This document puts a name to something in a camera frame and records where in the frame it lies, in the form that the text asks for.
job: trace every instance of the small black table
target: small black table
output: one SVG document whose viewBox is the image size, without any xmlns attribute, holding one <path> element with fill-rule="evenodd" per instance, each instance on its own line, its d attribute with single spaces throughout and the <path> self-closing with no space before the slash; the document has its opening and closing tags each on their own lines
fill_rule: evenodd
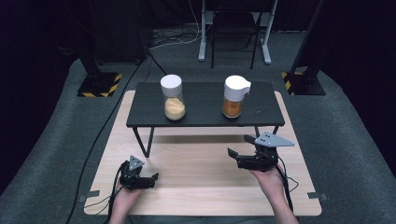
<svg viewBox="0 0 396 224">
<path fill-rule="evenodd" d="M 224 82 L 183 82 L 183 100 L 186 115 L 180 120 L 170 120 L 164 114 L 161 84 L 138 83 L 126 126 L 134 130 L 139 146 L 149 157 L 155 127 L 244 127 L 252 126 L 260 136 L 258 127 L 275 126 L 273 133 L 285 125 L 270 82 L 252 82 L 245 96 L 242 113 L 228 119 L 222 113 Z M 150 127 L 148 149 L 145 150 L 137 128 Z"/>
</svg>

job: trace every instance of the gray plastic part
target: gray plastic part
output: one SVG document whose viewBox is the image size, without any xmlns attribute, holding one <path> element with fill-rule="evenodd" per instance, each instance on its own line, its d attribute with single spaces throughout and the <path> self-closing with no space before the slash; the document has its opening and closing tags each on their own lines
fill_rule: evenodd
<svg viewBox="0 0 396 224">
<path fill-rule="evenodd" d="M 143 166 L 145 163 L 139 160 L 138 158 L 131 156 L 129 160 L 129 170 L 132 171 L 140 166 Z"/>
<path fill-rule="evenodd" d="M 265 147 L 294 147 L 293 142 L 269 132 L 264 132 L 254 140 L 254 143 Z"/>
</svg>

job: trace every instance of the desk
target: desk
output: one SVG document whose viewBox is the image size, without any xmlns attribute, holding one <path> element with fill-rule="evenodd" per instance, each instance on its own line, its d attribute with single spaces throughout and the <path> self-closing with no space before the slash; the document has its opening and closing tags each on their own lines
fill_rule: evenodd
<svg viewBox="0 0 396 224">
<path fill-rule="evenodd" d="M 262 194 L 257 180 L 247 170 L 238 169 L 227 147 L 241 155 L 252 155 L 254 146 L 244 142 L 242 135 L 255 131 L 251 127 L 218 128 L 161 128 L 156 132 L 150 158 L 144 158 L 136 139 L 125 123 L 129 115 L 134 91 L 127 91 L 111 130 L 91 191 L 99 196 L 88 198 L 85 205 L 99 203 L 110 195 L 115 174 L 131 155 L 145 165 L 141 176 L 160 173 L 154 189 L 147 189 L 139 198 L 131 215 L 142 216 L 273 216 L 270 204 Z M 300 183 L 290 196 L 296 216 L 318 216 L 318 199 L 309 199 L 314 192 L 304 157 L 291 126 L 281 95 L 276 99 L 285 119 L 277 134 L 295 143 L 294 147 L 280 147 L 279 156 L 286 163 L 288 174 Z M 149 139 L 149 128 L 141 132 Z M 84 209 L 95 215 L 106 201 Z M 100 215 L 107 214 L 107 209 Z"/>
<path fill-rule="evenodd" d="M 146 158 L 149 157 L 155 127 L 259 127 L 285 124 L 270 82 L 252 82 L 245 97 L 242 114 L 227 119 L 222 114 L 224 82 L 184 82 L 183 99 L 186 115 L 173 121 L 163 113 L 163 92 L 160 83 L 138 83 L 134 104 L 126 122 L 134 134 Z M 137 128 L 150 127 L 148 147 L 145 149 Z"/>
<path fill-rule="evenodd" d="M 265 31 L 264 39 L 260 39 L 262 44 L 262 54 L 264 57 L 265 64 L 271 64 L 271 56 L 270 51 L 268 50 L 268 38 L 271 33 L 272 23 L 274 21 L 275 11 L 276 11 L 277 0 L 274 0 L 271 11 L 268 13 L 268 18 L 266 19 L 267 26 Z M 206 53 L 206 25 L 213 24 L 213 11 L 206 11 L 206 0 L 202 0 L 202 18 L 201 18 L 201 44 L 199 47 L 199 54 L 198 54 L 198 62 L 203 62 L 205 60 L 205 53 Z"/>
</svg>

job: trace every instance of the jar with white lid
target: jar with white lid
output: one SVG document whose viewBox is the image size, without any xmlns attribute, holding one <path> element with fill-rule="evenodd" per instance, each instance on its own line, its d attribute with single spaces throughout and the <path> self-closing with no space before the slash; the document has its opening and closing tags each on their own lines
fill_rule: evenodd
<svg viewBox="0 0 396 224">
<path fill-rule="evenodd" d="M 183 101 L 181 78 L 177 75 L 167 75 L 161 79 L 163 90 L 165 116 L 171 120 L 182 119 L 186 114 Z"/>
</svg>

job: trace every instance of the chair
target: chair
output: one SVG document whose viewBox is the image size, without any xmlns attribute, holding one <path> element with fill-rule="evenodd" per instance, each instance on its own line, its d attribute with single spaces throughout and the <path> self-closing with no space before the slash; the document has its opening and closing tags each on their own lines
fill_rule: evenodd
<svg viewBox="0 0 396 224">
<path fill-rule="evenodd" d="M 212 68 L 215 61 L 216 41 L 219 38 L 248 38 L 245 45 L 245 48 L 247 48 L 251 38 L 255 35 L 250 63 L 250 69 L 253 68 L 257 41 L 261 29 L 262 13 L 269 2 L 268 0 L 215 1 L 211 39 Z M 258 13 L 256 20 L 252 14 L 254 12 Z"/>
</svg>

